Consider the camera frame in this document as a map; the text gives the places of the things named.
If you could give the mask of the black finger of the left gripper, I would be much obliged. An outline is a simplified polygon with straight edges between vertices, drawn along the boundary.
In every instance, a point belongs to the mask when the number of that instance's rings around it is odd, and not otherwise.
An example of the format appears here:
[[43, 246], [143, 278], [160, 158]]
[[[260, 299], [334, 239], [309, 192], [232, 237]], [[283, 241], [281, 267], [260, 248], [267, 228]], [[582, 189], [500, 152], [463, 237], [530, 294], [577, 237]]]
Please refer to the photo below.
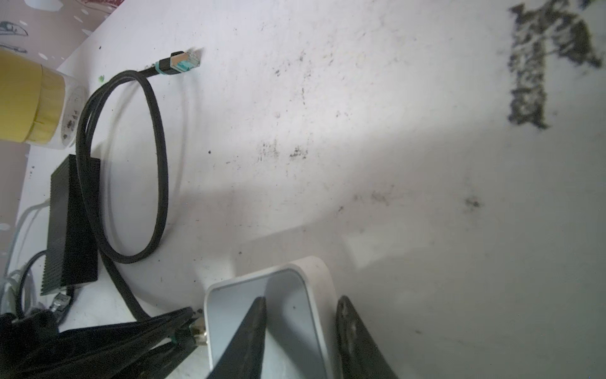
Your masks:
[[114, 378], [136, 359], [166, 343], [194, 344], [189, 307], [143, 322], [71, 329], [28, 356], [29, 378]]
[[114, 376], [114, 379], [167, 378], [197, 348], [195, 344], [166, 343], [151, 349]]

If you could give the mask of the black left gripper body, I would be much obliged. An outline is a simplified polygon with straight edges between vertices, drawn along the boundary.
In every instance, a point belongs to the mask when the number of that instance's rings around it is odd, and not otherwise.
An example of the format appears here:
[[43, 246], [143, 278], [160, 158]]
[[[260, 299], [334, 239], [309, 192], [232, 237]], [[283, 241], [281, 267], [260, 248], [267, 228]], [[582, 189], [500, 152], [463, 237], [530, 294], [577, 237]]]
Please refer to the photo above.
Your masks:
[[25, 318], [1, 315], [1, 378], [14, 378], [17, 367], [36, 349], [58, 336], [58, 324], [50, 310], [38, 310]]

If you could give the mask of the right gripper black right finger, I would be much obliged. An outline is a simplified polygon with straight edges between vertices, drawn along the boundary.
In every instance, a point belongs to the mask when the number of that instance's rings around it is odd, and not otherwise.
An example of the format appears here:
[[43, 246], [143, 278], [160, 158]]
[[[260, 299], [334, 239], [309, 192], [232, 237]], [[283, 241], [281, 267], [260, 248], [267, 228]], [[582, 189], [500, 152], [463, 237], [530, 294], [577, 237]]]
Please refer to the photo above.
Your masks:
[[343, 378], [397, 378], [345, 295], [337, 304], [336, 332]]

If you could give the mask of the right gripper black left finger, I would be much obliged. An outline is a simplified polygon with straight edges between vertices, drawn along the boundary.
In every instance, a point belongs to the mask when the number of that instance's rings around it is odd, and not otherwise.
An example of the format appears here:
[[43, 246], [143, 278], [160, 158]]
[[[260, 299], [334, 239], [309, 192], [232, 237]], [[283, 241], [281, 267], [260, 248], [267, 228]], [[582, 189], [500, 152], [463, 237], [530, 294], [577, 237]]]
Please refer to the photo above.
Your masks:
[[266, 330], [266, 298], [257, 297], [208, 378], [261, 378]]

